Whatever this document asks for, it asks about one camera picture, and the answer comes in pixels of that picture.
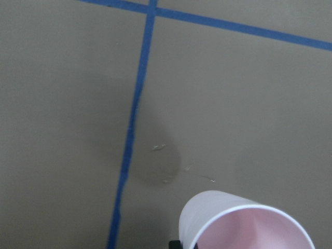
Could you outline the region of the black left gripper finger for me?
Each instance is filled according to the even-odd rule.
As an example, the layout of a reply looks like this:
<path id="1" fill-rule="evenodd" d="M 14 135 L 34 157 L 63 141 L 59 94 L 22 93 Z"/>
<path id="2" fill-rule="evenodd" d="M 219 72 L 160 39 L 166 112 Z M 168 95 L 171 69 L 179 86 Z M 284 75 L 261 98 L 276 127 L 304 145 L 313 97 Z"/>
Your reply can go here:
<path id="1" fill-rule="evenodd" d="M 168 249 L 181 249 L 180 240 L 172 240 L 168 243 Z"/>

